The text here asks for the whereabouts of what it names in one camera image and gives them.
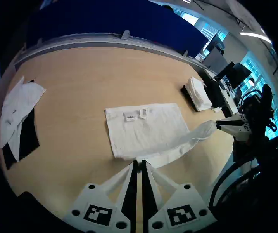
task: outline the black cable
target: black cable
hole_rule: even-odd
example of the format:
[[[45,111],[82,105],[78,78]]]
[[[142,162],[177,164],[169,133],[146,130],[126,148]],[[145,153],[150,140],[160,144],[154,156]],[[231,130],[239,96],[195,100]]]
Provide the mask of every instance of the black cable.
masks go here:
[[[248,93],[246,93],[246,94],[241,98],[241,106],[242,106],[242,102],[243,102],[244,98],[245,98],[246,96],[248,96],[249,94],[253,93],[253,92],[258,92],[258,93],[262,96],[262,92],[259,91],[259,90],[252,90],[252,91],[249,91]]]
[[[243,181],[252,178],[255,174],[257,174],[258,172],[261,171],[261,167],[257,166],[253,169],[251,169],[250,171],[248,171],[247,173],[245,173],[244,175],[240,176],[237,180],[235,180],[231,185],[229,185],[229,187],[224,191],[224,193],[221,195],[221,197],[219,198],[216,206],[218,207],[221,203],[222,200],[224,199],[224,197],[226,197],[228,195],[228,193],[235,188],[238,184],[242,183]]]
[[[259,150],[253,150],[251,153],[247,154],[245,157],[243,157],[241,160],[235,162],[233,165],[230,166],[229,169],[227,169],[227,171],[216,182],[216,184],[215,184],[215,186],[214,186],[214,188],[212,190],[212,193],[211,193],[211,196],[210,196],[209,208],[213,208],[215,195],[216,195],[220,185],[224,182],[224,180],[231,173],[233,173],[235,170],[237,170],[239,167],[241,167],[243,164],[245,164],[248,161],[254,160],[256,155],[258,155],[258,153],[260,153]]]

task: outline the screw hole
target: screw hole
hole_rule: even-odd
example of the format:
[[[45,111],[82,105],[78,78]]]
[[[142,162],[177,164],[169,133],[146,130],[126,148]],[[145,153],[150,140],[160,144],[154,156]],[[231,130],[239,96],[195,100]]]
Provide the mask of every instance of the screw hole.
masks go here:
[[[81,212],[78,211],[78,210],[72,210],[72,214],[73,214],[74,216],[79,216],[79,215],[81,214]]]
[[[118,222],[118,223],[116,224],[116,227],[117,227],[118,229],[125,229],[125,228],[127,227],[127,223],[125,223],[125,222]]]
[[[163,227],[163,225],[164,224],[161,221],[157,221],[157,222],[154,222],[152,224],[152,228],[154,228],[154,229],[161,229]]]
[[[200,211],[199,211],[199,215],[200,215],[200,216],[205,216],[205,215],[207,215],[207,210],[206,210],[206,209],[200,210]]]

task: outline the desk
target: desk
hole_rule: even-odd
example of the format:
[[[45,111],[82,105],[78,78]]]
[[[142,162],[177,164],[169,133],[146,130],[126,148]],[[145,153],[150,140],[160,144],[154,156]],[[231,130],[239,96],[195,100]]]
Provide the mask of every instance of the desk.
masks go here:
[[[130,163],[113,158],[105,108],[177,103],[189,130],[224,118],[210,109],[195,112],[184,99],[180,88],[191,76],[200,79],[190,65],[148,52],[87,47],[47,53],[23,63],[10,88],[23,75],[47,89],[35,107],[40,147],[5,173],[17,195],[29,191],[60,218],[88,182],[101,184]],[[218,130],[159,170],[177,183],[192,182],[203,194],[226,164],[232,142],[232,136]],[[140,176],[137,232],[142,223]]]
[[[205,69],[205,73],[211,78],[211,79],[214,79],[214,77],[216,76],[216,74],[214,74],[213,72]],[[221,80],[221,83],[224,85],[224,87],[226,86],[224,80]],[[223,90],[221,87],[219,87],[221,92],[222,92],[222,95],[224,97],[224,100],[225,100],[225,103],[226,103],[226,106],[228,107],[230,113],[232,115],[238,113],[238,109],[237,109],[237,106],[233,100],[233,97],[231,95],[228,96],[227,94],[227,91],[226,90]]]

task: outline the white towel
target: white towel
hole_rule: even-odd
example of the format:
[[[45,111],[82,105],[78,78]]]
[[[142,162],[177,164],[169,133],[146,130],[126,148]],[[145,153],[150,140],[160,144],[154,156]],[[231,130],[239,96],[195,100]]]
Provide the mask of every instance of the white towel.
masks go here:
[[[22,77],[6,96],[0,119],[0,148],[8,142],[14,158],[19,160],[21,124],[46,91],[36,83],[23,84]]]
[[[138,116],[141,108],[148,109],[146,119],[125,120],[124,113]],[[178,159],[216,130],[215,122],[208,121],[190,132],[175,103],[109,108],[105,116],[114,157],[145,159],[155,168]]]
[[[212,106],[201,81],[191,77],[185,85],[185,88],[198,111],[206,110]]]

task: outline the window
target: window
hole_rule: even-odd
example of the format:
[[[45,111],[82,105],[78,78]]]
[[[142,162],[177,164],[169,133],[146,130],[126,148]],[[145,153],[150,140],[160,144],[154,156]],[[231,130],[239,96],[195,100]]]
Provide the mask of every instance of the window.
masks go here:
[[[252,90],[259,90],[262,91],[262,87],[264,84],[266,84],[265,77],[264,77],[264,72],[262,72],[256,62],[247,54],[245,58],[242,60],[241,64],[243,64],[246,68],[248,68],[251,71],[251,74],[249,77],[247,77],[243,83],[244,85],[240,88],[242,91],[242,96],[244,96],[247,92],[252,91]],[[249,78],[253,78],[255,83],[254,87],[252,87],[248,80]],[[266,132],[265,135],[269,139],[273,139],[276,136],[278,136],[278,107],[276,106],[275,102],[272,100],[271,106],[274,110],[273,113],[273,120],[272,122],[277,126],[277,131],[273,132],[269,127],[266,127]]]
[[[222,31],[221,29],[216,29],[214,27],[212,27],[211,25],[209,25],[208,23],[206,23],[203,28],[201,29],[201,33],[205,35],[205,37],[208,38],[208,42],[205,44],[204,48],[203,48],[203,52],[204,55],[207,56],[210,52],[208,50],[206,50],[205,48],[208,46],[208,44],[210,43],[210,41],[213,39],[213,37],[215,36],[215,34],[217,34],[219,36],[219,38],[221,39],[221,41],[223,41],[227,35],[226,32]]]
[[[183,18],[183,19],[185,19],[187,22],[189,22],[191,25],[195,25],[195,23],[197,22],[197,20],[198,20],[198,18],[197,17],[195,17],[195,16],[192,16],[192,15],[190,15],[190,14],[188,14],[188,13],[183,13],[183,14],[181,14],[181,17]]]

